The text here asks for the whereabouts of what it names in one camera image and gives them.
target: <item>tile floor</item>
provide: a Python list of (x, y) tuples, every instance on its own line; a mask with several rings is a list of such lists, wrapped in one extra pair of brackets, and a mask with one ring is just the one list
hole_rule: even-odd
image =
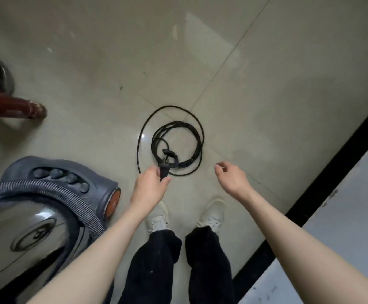
[[(165, 202), (184, 238), (208, 201), (227, 199), (221, 244), (235, 275), (262, 242), (252, 219), (219, 187), (231, 160), (286, 212), (368, 115), (368, 0), (0, 0), (0, 57), (16, 95), (45, 104), (42, 123), (0, 119), (0, 174), (27, 155), (86, 164), (120, 183), (114, 220), (129, 203), (143, 122), (165, 104), (191, 109), (206, 132), (200, 169), (173, 179)], [(149, 140), (180, 111), (148, 124)], [(180, 157), (187, 132), (169, 136)], [(141, 226), (116, 274), (113, 302)], [(172, 303), (188, 302), (181, 252)]]

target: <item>stainless steel surface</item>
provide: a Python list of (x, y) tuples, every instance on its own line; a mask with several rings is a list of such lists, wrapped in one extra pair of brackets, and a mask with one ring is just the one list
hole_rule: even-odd
[[(59, 259), (58, 249), (66, 245), (69, 236), (65, 217), (55, 209), (28, 198), (0, 201), (0, 290), (27, 270), (30, 273), (40, 266), (42, 275), (37, 275), (39, 278), (24, 291), (33, 295), (58, 263), (59, 260), (50, 259)], [(29, 296), (20, 298), (27, 301)]]

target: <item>power cord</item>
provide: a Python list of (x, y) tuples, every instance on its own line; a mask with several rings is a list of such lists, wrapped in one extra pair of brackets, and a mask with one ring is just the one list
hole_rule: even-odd
[[(186, 123), (186, 122), (182, 122), (182, 121), (179, 121), (179, 120), (175, 120), (175, 121), (172, 121), (171, 123), (168, 123), (168, 124), (166, 124), (164, 126), (161, 126), (159, 129), (157, 129), (156, 132), (153, 134), (152, 141), (150, 143), (150, 149), (151, 149), (151, 152), (153, 154), (153, 157), (155, 158), (157, 164), (160, 167), (160, 173), (161, 173), (160, 179), (166, 177), (168, 174), (173, 175), (173, 176), (188, 176), (188, 175), (194, 173), (199, 168), (199, 166), (201, 165), (201, 160), (202, 160), (202, 146), (204, 145), (204, 139), (205, 139), (204, 129), (202, 128), (201, 123), (199, 122), (198, 118), (194, 114), (192, 114), (190, 111), (188, 111), (188, 110), (186, 110), (184, 108), (177, 107), (175, 105), (165, 105), (163, 107), (158, 108), (145, 121), (145, 124), (143, 125), (142, 130), (139, 133), (139, 139), (137, 141), (137, 148), (136, 148), (137, 169), (138, 169), (139, 173), (141, 173), (141, 171), (140, 171), (140, 165), (139, 165), (139, 146), (140, 146), (140, 141), (142, 139), (143, 130), (145, 129), (147, 123), (153, 117), (153, 115), (155, 115), (161, 109), (165, 109), (165, 108), (176, 108), (176, 109), (180, 109), (180, 110), (182, 110), (184, 112), (187, 112), (192, 117), (194, 117), (194, 119), (199, 124), (199, 127), (201, 128), (202, 139), (201, 139), (201, 137), (200, 137), (197, 129), (193, 125), (191, 125), (190, 123)], [(179, 162), (177, 155), (173, 151), (171, 151), (169, 144), (163, 138), (173, 128), (187, 128), (194, 135), (195, 139), (197, 140), (197, 147), (195, 148), (195, 151), (194, 151), (193, 155), (191, 156), (191, 158), (189, 158), (186, 161)], [(166, 157), (164, 159), (160, 158), (157, 155), (157, 148), (158, 148), (159, 143), (161, 141), (163, 141), (166, 144), (166, 147), (167, 147), (166, 149), (163, 149), (163, 153), (166, 155)], [(169, 162), (169, 157), (174, 158), (174, 163), (170, 163)], [(194, 163), (198, 159), (198, 157), (199, 157), (199, 162), (198, 162), (197, 167), (195, 169), (193, 169), (189, 173), (186, 173), (186, 174), (175, 174), (175, 173), (171, 173), (169, 171), (171, 168), (180, 169), (180, 168), (189, 167), (192, 163)]]

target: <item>person's right arm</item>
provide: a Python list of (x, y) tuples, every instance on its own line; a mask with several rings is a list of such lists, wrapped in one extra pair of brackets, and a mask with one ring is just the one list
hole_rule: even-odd
[(215, 173), (255, 220), (305, 304), (368, 303), (368, 278), (271, 206), (238, 166), (220, 162)]

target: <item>gray button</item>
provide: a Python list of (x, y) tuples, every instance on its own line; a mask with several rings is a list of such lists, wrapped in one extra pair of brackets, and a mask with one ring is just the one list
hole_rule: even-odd
[(75, 174), (68, 174), (65, 180), (68, 184), (74, 184), (77, 181), (77, 176)]
[(80, 192), (81, 193), (87, 193), (90, 186), (86, 183), (81, 184), (80, 186)]
[(41, 179), (49, 176), (49, 172), (45, 169), (37, 168), (33, 171), (33, 175), (35, 178)]
[(63, 171), (57, 168), (54, 168), (50, 171), (49, 174), (50, 178), (52, 179), (59, 179), (60, 177), (63, 176)]

